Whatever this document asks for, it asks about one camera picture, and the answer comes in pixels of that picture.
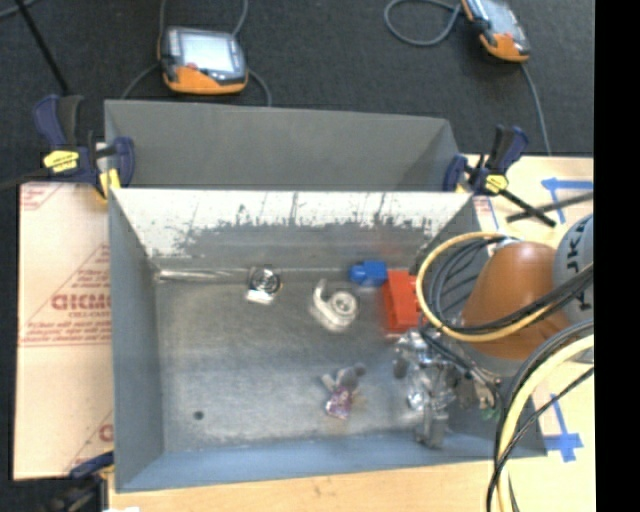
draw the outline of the blue tape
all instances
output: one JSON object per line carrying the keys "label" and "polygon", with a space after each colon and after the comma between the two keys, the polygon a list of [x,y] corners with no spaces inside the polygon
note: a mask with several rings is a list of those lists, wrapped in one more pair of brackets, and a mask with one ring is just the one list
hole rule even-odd
{"label": "blue tape", "polygon": [[[593,190],[593,182],[592,181],[580,181],[580,180],[559,180],[558,178],[549,178],[546,180],[542,180],[542,186],[546,188],[551,194],[551,200],[554,203],[558,202],[558,194],[556,194],[556,190],[560,189],[571,189],[571,190]],[[558,209],[558,218],[560,219],[560,224],[565,224],[567,219],[562,212],[562,208]]]}
{"label": "blue tape", "polygon": [[553,404],[553,410],[556,412],[556,416],[558,417],[560,434],[543,436],[544,444],[547,447],[547,450],[558,450],[560,455],[562,455],[563,462],[573,462],[576,460],[574,450],[576,448],[583,448],[584,444],[580,439],[580,434],[569,433],[567,430],[567,425],[564,421],[564,416],[562,415],[560,404],[558,402]]}

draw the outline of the red block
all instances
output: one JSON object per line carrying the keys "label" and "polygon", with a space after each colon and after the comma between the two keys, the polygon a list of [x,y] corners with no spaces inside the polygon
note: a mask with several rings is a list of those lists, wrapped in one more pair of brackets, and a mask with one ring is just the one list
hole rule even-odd
{"label": "red block", "polygon": [[386,312],[386,328],[404,332],[418,326],[420,304],[416,297],[416,277],[407,270],[387,270],[387,281],[382,285]]}

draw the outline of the wooden surface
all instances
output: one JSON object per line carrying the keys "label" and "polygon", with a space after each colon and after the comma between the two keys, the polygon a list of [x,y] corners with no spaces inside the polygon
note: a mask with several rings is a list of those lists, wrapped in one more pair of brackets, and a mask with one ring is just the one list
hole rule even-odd
{"label": "wooden surface", "polygon": [[[528,157],[515,164],[508,177],[513,193],[538,206],[550,199],[548,192],[540,186],[542,179],[557,177],[592,181],[593,161]],[[504,217],[518,211],[518,208],[504,198],[493,198],[485,206],[488,210],[484,216],[481,215],[483,229],[498,229],[552,246],[559,242],[574,219],[581,218],[593,208],[592,204],[573,207],[565,212],[566,222],[551,230],[536,220],[506,224]],[[560,391],[584,369],[578,364],[560,368],[536,390],[536,403],[545,401],[550,393]],[[509,473],[523,512],[596,509],[594,378],[563,398],[560,410],[561,421],[553,408],[542,417],[541,435],[557,433],[561,423],[570,433],[579,435],[582,447],[574,450],[573,461],[565,461],[559,452],[549,451],[546,456],[509,463]],[[427,448],[416,444],[416,450],[422,449]],[[491,471],[492,465],[483,461],[140,493],[116,493],[110,478],[109,505],[116,510],[138,507],[141,512],[480,512],[485,510]]]}

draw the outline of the yellow cable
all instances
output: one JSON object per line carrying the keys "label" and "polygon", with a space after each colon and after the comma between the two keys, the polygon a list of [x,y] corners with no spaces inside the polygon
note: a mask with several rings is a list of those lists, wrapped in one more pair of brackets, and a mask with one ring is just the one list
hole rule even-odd
{"label": "yellow cable", "polygon": [[547,306],[544,306],[539,310],[534,311],[528,316],[521,318],[517,322],[507,325],[506,327],[502,327],[501,329],[497,329],[493,332],[483,333],[483,334],[465,334],[465,333],[458,332],[455,329],[451,329],[443,325],[442,321],[429,309],[429,306],[427,305],[427,301],[424,298],[422,283],[424,281],[424,276],[426,275],[427,270],[433,264],[436,258],[440,256],[440,254],[442,254],[444,251],[446,251],[450,247],[456,244],[459,244],[461,242],[466,242],[467,240],[473,240],[477,238],[491,239],[491,238],[504,237],[504,236],[505,235],[503,233],[496,233],[496,232],[485,233],[483,231],[474,231],[472,233],[465,233],[463,235],[453,237],[447,240],[446,242],[444,242],[443,244],[439,245],[438,247],[436,247],[422,262],[422,265],[418,270],[418,275],[416,276],[416,296],[418,298],[418,304],[420,304],[420,309],[422,309],[422,312],[427,317],[429,322],[436,329],[439,329],[443,334],[446,334],[447,336],[451,336],[452,338],[455,338],[457,340],[466,341],[470,343],[483,343],[487,341],[493,341],[498,338],[503,338],[505,336],[513,334],[514,332],[522,329],[523,327],[526,327],[527,325],[535,322],[538,319],[538,317],[542,316],[552,307],[552,304],[548,304]]}
{"label": "yellow cable", "polygon": [[[529,376],[526,381],[524,381],[522,387],[514,396],[511,402],[511,406],[509,407],[509,411],[507,412],[507,416],[505,418],[504,426],[502,429],[502,434],[500,436],[500,443],[498,445],[498,459],[502,457],[502,454],[513,438],[513,434],[518,424],[518,419],[520,418],[527,400],[533,394],[535,388],[544,379],[546,379],[553,370],[555,370],[561,364],[568,361],[577,354],[593,347],[593,344],[593,334],[574,341],[570,345],[565,346],[558,352],[551,355]],[[502,473],[500,474],[500,478],[498,479],[496,491],[498,494],[498,504],[500,512],[513,511],[513,508],[511,507],[511,497],[509,494],[509,476],[506,465],[503,468]]]}

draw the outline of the electronic device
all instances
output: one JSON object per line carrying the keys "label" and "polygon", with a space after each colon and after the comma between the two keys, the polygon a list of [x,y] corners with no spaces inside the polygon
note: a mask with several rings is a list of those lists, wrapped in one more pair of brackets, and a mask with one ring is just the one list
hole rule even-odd
{"label": "electronic device", "polygon": [[234,94],[247,85],[249,72],[235,36],[226,32],[169,26],[158,58],[165,84],[183,94]]}
{"label": "electronic device", "polygon": [[531,48],[520,22],[505,0],[461,0],[467,19],[487,51],[502,60],[524,62]]}

